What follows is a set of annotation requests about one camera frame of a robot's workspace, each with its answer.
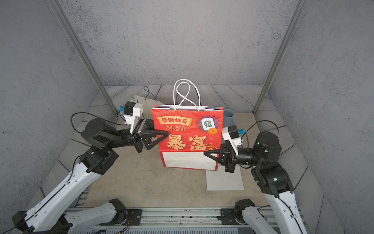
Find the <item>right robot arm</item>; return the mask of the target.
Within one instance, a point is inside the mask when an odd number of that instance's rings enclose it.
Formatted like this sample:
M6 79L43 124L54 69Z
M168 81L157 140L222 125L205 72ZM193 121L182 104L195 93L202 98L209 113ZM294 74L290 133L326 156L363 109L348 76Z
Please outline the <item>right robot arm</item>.
M242 147L241 139L226 134L225 143L204 155L233 173L236 166L247 165L261 192L265 195L283 234L307 232L296 202L294 187L287 171L279 164L279 137L271 132L260 132L252 148Z

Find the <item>blue checkered paper bag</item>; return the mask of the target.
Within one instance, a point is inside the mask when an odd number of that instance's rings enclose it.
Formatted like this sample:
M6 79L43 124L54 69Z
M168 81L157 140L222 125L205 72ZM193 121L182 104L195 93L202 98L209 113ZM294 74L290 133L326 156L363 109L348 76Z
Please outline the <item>blue checkered paper bag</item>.
M163 103L156 99L156 96L151 92L148 86L143 86L142 91L135 95L131 101L143 105L143 108L153 109L155 106L163 105Z

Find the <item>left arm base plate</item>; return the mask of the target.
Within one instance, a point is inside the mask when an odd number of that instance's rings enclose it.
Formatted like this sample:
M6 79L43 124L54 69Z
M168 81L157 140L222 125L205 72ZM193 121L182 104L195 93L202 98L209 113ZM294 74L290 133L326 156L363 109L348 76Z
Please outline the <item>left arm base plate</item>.
M127 209L130 226L140 226L142 218L142 209Z

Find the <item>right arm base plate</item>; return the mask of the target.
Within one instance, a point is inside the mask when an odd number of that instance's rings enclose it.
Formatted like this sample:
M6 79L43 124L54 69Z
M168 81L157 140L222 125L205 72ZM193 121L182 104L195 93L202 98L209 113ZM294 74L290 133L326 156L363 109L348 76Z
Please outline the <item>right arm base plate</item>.
M220 216L217 217L221 221L222 225L236 225L236 215L233 208L222 208L220 209Z

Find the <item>red paper gift bag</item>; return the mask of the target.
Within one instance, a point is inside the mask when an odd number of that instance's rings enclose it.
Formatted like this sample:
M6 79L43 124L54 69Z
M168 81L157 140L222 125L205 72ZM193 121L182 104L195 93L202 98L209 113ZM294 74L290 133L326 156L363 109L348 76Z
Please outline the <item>red paper gift bag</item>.
M178 80L173 87L173 98L179 103L156 105L152 117L156 130L166 131L168 136L158 146L164 167L216 171L218 162L204 155L221 146L224 108L203 106L201 95L193 102L188 94L179 92L181 85L189 89L197 86L187 79Z

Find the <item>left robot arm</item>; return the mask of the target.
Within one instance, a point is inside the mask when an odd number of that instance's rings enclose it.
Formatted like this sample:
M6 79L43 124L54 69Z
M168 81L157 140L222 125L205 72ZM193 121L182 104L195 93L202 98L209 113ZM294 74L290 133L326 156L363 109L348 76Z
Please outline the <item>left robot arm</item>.
M12 217L15 228L24 234L74 234L101 224L129 226L129 215L119 199L82 212L67 212L67 208L94 181L104 175L117 160L115 148L134 146L138 153L150 150L168 138L166 131L156 130L153 120L139 120L135 129L117 130L105 120L91 120L81 136L91 147L78 156L71 172L41 202L28 211L18 211Z

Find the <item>white Happy Every Day bag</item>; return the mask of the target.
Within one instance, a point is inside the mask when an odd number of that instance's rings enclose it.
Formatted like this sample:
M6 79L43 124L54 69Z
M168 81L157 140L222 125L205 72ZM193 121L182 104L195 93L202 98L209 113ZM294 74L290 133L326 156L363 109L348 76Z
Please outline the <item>white Happy Every Day bag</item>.
M225 171L224 166L218 166L217 171L206 171L206 187L208 191L243 191L243 179L239 166L234 173Z

